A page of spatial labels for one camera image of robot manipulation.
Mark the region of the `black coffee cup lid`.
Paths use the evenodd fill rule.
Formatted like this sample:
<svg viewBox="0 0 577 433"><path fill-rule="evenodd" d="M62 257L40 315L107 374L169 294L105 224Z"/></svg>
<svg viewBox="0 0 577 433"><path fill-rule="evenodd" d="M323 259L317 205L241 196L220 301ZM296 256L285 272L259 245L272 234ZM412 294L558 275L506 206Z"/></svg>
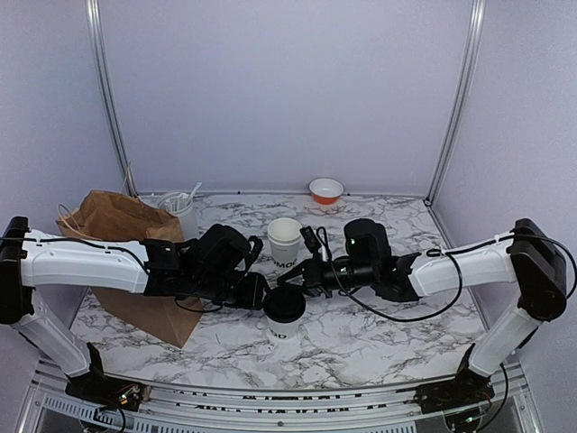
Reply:
<svg viewBox="0 0 577 433"><path fill-rule="evenodd" d="M292 323L304 315L306 299L296 290L278 288L263 301L263 311L267 318L275 322Z"/></svg>

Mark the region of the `white paper cups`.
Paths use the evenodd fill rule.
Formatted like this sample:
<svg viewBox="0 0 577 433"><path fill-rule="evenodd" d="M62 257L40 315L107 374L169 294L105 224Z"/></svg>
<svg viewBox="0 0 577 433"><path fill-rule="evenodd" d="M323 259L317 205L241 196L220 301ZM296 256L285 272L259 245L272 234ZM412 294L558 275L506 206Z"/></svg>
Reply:
<svg viewBox="0 0 577 433"><path fill-rule="evenodd" d="M274 264L282 270L295 266L302 235L302 225L289 217L276 218L268 224L267 236Z"/></svg>

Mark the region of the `single white paper cup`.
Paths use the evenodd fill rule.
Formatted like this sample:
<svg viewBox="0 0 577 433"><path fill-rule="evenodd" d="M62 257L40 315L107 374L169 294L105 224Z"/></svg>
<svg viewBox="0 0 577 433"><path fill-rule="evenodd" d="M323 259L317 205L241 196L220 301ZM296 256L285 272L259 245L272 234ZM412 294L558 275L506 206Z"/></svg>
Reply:
<svg viewBox="0 0 577 433"><path fill-rule="evenodd" d="M279 322L272 318L267 318L267 324L270 336L278 341L287 341L295 337L298 332L300 320L290 322Z"/></svg>

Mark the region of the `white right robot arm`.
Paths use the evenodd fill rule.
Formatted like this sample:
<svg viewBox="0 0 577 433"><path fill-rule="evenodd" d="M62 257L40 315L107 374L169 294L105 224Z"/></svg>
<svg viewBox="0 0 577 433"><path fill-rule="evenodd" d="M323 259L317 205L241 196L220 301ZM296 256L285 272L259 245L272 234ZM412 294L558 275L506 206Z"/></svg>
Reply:
<svg viewBox="0 0 577 433"><path fill-rule="evenodd" d="M559 318L574 292L567 285L567 269L576 265L575 260L528 218L479 244L400 256L393 254L385 227L371 219L355 219L343 232L346 254L335 259L323 227L301 229L312 256L278 277L278 286L311 297L330 297L341 290L349 299L354 289L368 286L384 300L403 303L448 290L517 284L517 301L470 347L455 378L447 383L446 395L456 404L477 394L481 381L488 380L543 323Z"/></svg>

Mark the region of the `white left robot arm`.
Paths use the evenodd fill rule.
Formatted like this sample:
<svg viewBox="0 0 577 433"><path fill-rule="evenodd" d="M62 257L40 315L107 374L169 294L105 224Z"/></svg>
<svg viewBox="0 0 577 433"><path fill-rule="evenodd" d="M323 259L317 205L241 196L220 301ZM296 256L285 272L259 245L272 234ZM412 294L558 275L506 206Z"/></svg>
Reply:
<svg viewBox="0 0 577 433"><path fill-rule="evenodd" d="M92 400L107 401L114 382L105 375L97 350L61 323L36 288L98 287L259 310L269 285L251 267L262 247L258 237L220 224L181 243L106 242L48 235L16 216L1 238L1 322L48 355Z"/></svg>

